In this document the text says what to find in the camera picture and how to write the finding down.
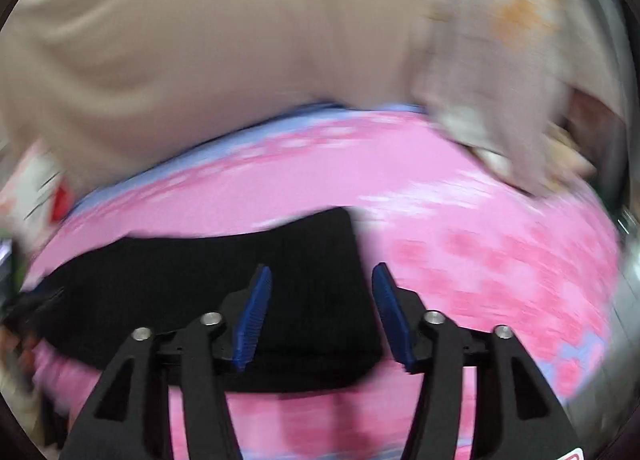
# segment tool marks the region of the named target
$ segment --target pink surface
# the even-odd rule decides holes
[[[598,366],[617,245],[590,189],[531,201],[482,172],[423,117],[404,112],[272,136],[72,216],[30,279],[125,234],[250,232],[334,205],[354,206],[368,270],[387,262],[401,286],[461,326],[513,326],[561,398]],[[37,369],[37,382],[73,413],[98,376],[47,344],[38,349]],[[340,392],[227,398],[246,454],[368,459],[399,454],[419,384],[386,359]],[[473,408],[467,375],[460,459],[469,455]],[[176,459],[187,458],[177,391],[172,433]]]

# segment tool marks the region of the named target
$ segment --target white label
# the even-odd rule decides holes
[[[584,460],[584,455],[582,454],[582,449],[574,449],[570,453],[562,456],[558,460]]]

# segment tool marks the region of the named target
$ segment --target metal screw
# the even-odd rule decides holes
[[[511,339],[513,337],[513,330],[507,325],[498,325],[494,331],[500,339]]]
[[[207,312],[200,318],[200,322],[205,326],[212,326],[220,324],[222,321],[222,315],[218,312]]]
[[[151,337],[151,330],[149,328],[136,328],[131,334],[136,341],[146,341]]]
[[[427,323],[431,323],[432,325],[441,325],[444,323],[444,314],[438,312],[437,310],[429,310],[424,315],[424,320]]]

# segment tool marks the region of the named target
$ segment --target black fabric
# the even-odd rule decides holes
[[[62,289],[37,318],[60,353],[104,369],[138,327],[183,328],[245,288],[258,263],[273,292],[252,364],[225,377],[240,392],[300,392],[353,384],[382,355],[348,212],[215,238],[130,238],[91,250],[45,278]]]

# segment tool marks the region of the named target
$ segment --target grey floor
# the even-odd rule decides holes
[[[640,393],[638,238],[633,238],[623,253],[609,319],[611,344],[602,368],[566,407],[587,453],[595,452],[615,436]]]

